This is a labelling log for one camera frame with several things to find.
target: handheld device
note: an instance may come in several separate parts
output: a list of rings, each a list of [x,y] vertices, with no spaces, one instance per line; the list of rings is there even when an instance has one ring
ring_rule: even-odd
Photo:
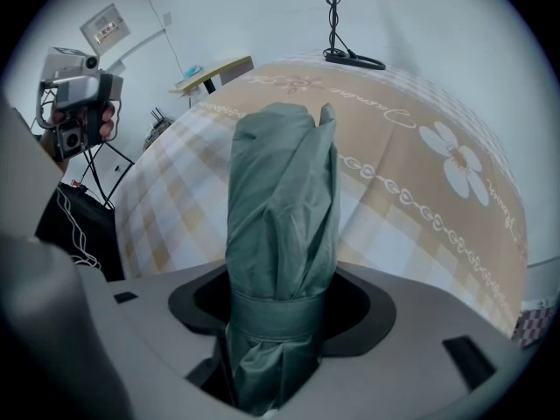
[[[115,134],[121,112],[123,78],[99,70],[99,59],[72,48],[50,47],[45,58],[37,94],[37,123],[55,138],[55,160],[67,160],[103,142],[99,129],[109,101],[119,101]],[[41,99],[45,92],[56,95],[53,103],[64,115],[53,123],[43,118]]]

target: camera lens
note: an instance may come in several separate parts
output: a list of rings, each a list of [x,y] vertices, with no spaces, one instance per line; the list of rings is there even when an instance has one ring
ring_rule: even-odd
[[[78,136],[76,134],[71,134],[66,139],[66,145],[69,148],[73,148],[76,144],[78,144]]]
[[[86,59],[87,68],[95,68],[97,66],[97,58],[91,57]]]

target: umbrella strap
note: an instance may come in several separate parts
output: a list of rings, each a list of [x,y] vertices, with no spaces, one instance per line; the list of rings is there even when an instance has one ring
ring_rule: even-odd
[[[323,325],[325,293],[294,300],[265,300],[232,290],[232,328],[256,340],[287,342],[310,336]]]

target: folded green umbrella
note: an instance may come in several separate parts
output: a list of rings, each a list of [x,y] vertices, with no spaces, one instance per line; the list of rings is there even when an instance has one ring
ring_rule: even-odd
[[[316,127],[304,106],[275,103],[235,129],[227,349],[239,408],[253,415],[280,407],[319,365],[339,239],[335,123],[329,104]]]

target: lamp base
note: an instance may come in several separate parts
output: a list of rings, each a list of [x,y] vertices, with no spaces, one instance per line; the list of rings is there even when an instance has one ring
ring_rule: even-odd
[[[328,50],[325,52],[325,60],[327,62],[344,64],[345,66],[371,68],[373,70],[385,70],[385,64],[383,64],[379,60],[366,58],[365,56],[360,56],[359,54],[355,54],[354,56],[355,58],[344,52],[331,53],[328,52]]]

